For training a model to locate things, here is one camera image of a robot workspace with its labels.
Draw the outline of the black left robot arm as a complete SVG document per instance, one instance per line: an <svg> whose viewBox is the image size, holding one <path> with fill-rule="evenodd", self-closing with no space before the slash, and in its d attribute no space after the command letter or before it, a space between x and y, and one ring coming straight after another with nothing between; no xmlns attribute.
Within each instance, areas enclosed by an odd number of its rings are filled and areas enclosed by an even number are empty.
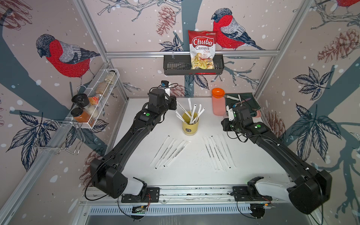
<svg viewBox="0 0 360 225"><path fill-rule="evenodd" d="M162 122L169 110L177 109L177 98L162 88L149 92L149 101L136 114L124 137L102 159L90 163L90 184L112 198L132 195L138 201L146 198L147 184L138 178L122 174L126 163L141 141Z"/></svg>

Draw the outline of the eleventh straw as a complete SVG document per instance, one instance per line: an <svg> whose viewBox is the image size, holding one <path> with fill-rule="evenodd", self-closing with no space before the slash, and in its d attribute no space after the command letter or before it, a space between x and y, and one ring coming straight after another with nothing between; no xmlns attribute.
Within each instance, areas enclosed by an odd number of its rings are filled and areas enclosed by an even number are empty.
<svg viewBox="0 0 360 225"><path fill-rule="evenodd" d="M227 144L227 141L226 141L226 139L225 139L225 136L224 136L223 134L222 134L222 137L223 137L223 139L224 139L224 141L225 141L226 149L227 149L227 151L228 151L228 153L229 153L230 160L231 160L233 166L234 166L235 168L237 168L237 166L236 166L236 164L235 164L235 162L234 162L234 160L233 160L233 157L232 157L230 148L229 148L229 146L228 146L228 144Z"/></svg>

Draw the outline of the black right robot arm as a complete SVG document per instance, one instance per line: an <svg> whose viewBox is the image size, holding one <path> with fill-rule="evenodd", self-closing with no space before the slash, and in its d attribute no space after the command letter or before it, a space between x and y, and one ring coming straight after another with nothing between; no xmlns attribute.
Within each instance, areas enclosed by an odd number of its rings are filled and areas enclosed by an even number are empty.
<svg viewBox="0 0 360 225"><path fill-rule="evenodd" d="M275 197L293 204L308 215L331 197L332 176L306 163L282 144L263 122L254 122L246 106L238 106L221 122L225 132L242 134L265 150L289 176L289 182L275 182L258 176L247 183L250 196Z"/></svg>

